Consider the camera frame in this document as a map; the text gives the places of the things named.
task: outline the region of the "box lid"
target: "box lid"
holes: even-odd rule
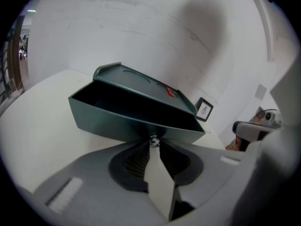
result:
[[[181,91],[128,68],[120,62],[98,67],[94,72],[93,80],[156,100],[189,114],[196,115],[198,112],[196,107]]]

